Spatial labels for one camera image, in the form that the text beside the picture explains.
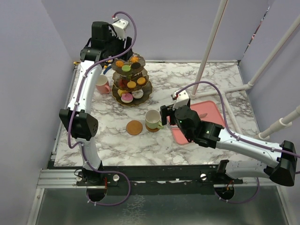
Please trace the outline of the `green mug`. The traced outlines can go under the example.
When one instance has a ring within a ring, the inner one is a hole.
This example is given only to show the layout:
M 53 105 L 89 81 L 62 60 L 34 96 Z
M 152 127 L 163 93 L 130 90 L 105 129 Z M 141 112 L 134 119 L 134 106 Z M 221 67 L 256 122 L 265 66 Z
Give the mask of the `green mug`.
M 160 112 L 154 109 L 148 110 L 145 114 L 145 124 L 149 129 L 162 129 Z

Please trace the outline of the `orange flower cookie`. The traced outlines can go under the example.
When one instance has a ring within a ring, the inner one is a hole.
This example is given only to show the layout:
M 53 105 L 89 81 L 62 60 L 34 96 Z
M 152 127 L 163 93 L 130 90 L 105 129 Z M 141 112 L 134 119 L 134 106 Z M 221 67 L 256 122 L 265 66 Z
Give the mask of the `orange flower cookie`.
M 137 62 L 139 62 L 139 57 L 133 56 L 133 57 L 131 57 L 130 61 L 131 61 L 132 63 L 137 63 Z

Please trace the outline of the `round wooden coaster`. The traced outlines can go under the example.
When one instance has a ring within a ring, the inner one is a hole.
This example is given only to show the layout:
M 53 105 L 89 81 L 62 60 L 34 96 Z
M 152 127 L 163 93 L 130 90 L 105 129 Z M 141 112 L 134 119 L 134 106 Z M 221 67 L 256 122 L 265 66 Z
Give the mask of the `round wooden coaster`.
M 155 132 L 157 132 L 157 131 L 160 130 L 159 128 L 151 129 L 151 128 L 149 128 L 147 125 L 145 125 L 145 126 L 146 126 L 147 130 L 150 131 L 150 132 L 152 132 L 152 133 L 155 133 Z
M 140 121 L 132 120 L 126 125 L 126 131 L 130 135 L 138 135 L 142 132 L 143 125 Z

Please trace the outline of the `chocolate chip cookie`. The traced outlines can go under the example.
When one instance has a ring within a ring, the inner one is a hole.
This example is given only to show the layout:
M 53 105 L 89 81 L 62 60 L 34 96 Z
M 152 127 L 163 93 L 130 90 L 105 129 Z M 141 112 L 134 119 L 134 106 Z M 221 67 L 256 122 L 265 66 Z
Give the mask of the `chocolate chip cookie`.
M 121 61 L 121 60 L 116 61 L 115 64 L 116 64 L 116 66 L 119 67 L 119 68 L 122 68 L 122 67 L 124 66 L 124 62 Z

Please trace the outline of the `black sandwich cookie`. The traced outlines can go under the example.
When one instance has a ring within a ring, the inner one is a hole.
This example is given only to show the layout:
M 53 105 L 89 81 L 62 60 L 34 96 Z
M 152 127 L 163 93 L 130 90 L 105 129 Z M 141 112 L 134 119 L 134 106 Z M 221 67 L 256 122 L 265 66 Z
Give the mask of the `black sandwich cookie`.
M 131 65 L 132 69 L 138 69 L 140 67 L 141 67 L 141 64 L 139 62 L 132 63 L 132 65 Z

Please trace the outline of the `green macaron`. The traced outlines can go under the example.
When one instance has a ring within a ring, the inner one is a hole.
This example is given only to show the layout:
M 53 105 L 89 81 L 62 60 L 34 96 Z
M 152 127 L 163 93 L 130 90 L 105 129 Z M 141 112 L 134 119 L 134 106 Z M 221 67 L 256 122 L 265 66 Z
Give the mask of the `green macaron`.
M 129 72 L 130 70 L 131 70 L 131 66 L 130 65 L 124 65 L 124 66 L 122 66 L 122 71 L 124 71 L 124 72 Z

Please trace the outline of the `white chocolate-striped donut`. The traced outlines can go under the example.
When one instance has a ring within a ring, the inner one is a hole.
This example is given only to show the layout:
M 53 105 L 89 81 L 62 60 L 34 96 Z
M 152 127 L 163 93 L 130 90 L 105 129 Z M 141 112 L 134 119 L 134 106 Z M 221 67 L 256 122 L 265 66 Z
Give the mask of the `white chocolate-striped donut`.
M 140 89 L 140 90 L 132 91 L 131 94 L 132 94 L 133 98 L 141 99 L 144 95 L 144 92 L 142 89 Z

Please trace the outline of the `orange waffle biscuit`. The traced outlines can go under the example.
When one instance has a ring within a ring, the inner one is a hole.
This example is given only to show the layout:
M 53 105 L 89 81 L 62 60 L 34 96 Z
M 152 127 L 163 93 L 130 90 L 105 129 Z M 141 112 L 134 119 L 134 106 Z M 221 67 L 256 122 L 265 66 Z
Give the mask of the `orange waffle biscuit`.
M 144 85 L 146 83 L 146 79 L 144 77 L 140 77 L 136 82 L 138 85 Z

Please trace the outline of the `pink frosted donut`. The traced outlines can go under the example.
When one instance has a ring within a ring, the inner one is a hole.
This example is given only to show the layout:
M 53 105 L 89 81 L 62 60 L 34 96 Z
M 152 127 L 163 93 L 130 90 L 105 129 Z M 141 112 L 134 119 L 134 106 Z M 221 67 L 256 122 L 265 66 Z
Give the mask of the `pink frosted donut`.
M 134 99 L 134 98 L 133 98 L 132 94 L 129 93 L 129 92 L 123 93 L 123 94 L 121 95 L 121 101 L 122 101 L 123 103 L 126 103 L 126 104 L 131 103 L 131 102 L 133 101 L 133 99 Z

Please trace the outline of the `three-tier grey cake stand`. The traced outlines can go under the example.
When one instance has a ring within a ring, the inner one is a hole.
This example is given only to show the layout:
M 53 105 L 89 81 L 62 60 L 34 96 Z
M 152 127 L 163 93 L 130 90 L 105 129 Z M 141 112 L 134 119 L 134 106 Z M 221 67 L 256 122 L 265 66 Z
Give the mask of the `three-tier grey cake stand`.
M 124 71 L 122 71 L 122 69 L 120 67 L 116 66 L 115 63 L 118 60 L 123 61 L 124 65 L 130 65 L 131 66 L 132 62 L 130 61 L 130 59 L 133 56 L 139 57 L 139 63 L 141 64 L 140 68 L 138 68 L 138 69 L 132 69 L 131 68 L 131 70 L 129 72 L 124 72 Z M 137 106 L 137 105 L 140 105 L 140 104 L 146 102 L 149 99 L 150 94 L 152 93 L 152 84 L 150 82 L 148 71 L 145 69 L 145 65 L 146 65 L 145 59 L 141 55 L 139 55 L 137 53 L 134 53 L 131 57 L 129 57 L 128 60 L 123 60 L 123 59 L 118 59 L 118 58 L 116 58 L 114 60 L 114 62 L 112 64 L 112 70 L 114 71 L 114 73 L 112 75 L 112 80 L 113 80 L 112 95 L 115 98 L 115 100 L 117 102 L 119 102 L 121 105 Z M 144 85 L 138 85 L 137 84 L 136 81 L 140 77 L 144 77 L 146 79 L 146 83 Z M 119 80 L 123 80 L 124 84 L 126 84 L 125 88 L 120 88 L 119 87 L 119 85 L 118 85 L 118 81 Z M 136 87 L 134 89 L 129 89 L 127 87 L 127 83 L 129 81 L 134 81 L 136 83 Z M 121 101 L 121 97 L 117 93 L 118 89 L 126 90 L 129 93 L 131 93 L 132 91 L 136 91 L 136 90 L 142 89 L 143 92 L 144 92 L 144 95 L 143 95 L 143 97 L 141 99 L 135 99 L 134 98 L 131 103 L 126 104 L 126 103 L 123 103 Z

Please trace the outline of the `red frosted donut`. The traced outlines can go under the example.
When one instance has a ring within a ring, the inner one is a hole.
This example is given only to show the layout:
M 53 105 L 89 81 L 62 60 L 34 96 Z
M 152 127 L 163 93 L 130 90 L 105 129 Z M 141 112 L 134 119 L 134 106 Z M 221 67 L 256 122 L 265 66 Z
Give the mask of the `red frosted donut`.
M 125 88 L 126 87 L 126 84 L 124 84 L 123 80 L 119 80 L 118 85 L 119 85 L 120 88 Z

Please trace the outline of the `pink serving tray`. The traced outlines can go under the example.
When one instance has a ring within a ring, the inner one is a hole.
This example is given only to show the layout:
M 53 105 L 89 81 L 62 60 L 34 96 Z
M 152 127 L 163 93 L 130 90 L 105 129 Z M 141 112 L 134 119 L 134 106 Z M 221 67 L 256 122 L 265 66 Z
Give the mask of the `pink serving tray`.
M 204 118 L 200 118 L 203 121 L 213 122 L 225 127 L 225 122 L 223 116 L 221 115 L 218 107 L 213 101 L 203 101 L 200 103 L 195 103 L 190 106 L 191 110 L 194 110 L 200 114 L 207 113 L 208 115 Z M 174 140 L 177 144 L 185 145 L 188 144 L 188 141 L 180 131 L 177 126 L 170 126 L 171 132 L 174 137 Z

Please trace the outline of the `yellow cake slice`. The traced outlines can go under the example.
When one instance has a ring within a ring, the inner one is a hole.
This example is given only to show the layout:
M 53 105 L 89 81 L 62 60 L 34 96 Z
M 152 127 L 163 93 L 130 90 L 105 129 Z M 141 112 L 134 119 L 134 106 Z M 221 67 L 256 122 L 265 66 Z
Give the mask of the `yellow cake slice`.
M 118 89 L 117 93 L 121 97 L 124 93 L 127 93 L 127 91 L 126 90 Z

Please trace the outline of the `pink mug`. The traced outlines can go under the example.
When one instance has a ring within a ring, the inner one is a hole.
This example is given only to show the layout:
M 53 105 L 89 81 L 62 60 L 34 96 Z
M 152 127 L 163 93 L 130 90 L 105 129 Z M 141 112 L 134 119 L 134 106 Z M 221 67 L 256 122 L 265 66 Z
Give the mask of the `pink mug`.
M 108 94 L 111 91 L 108 78 L 105 75 L 98 77 L 96 89 L 100 94 Z

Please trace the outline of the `metal serving tongs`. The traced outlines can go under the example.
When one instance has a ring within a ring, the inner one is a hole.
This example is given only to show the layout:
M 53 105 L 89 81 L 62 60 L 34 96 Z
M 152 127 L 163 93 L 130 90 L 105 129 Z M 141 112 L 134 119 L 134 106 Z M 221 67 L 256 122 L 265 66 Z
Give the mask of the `metal serving tongs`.
M 204 114 L 200 114 L 199 117 L 200 117 L 200 118 L 204 118 L 204 117 L 206 117 L 207 115 L 208 115 L 207 113 L 204 113 Z

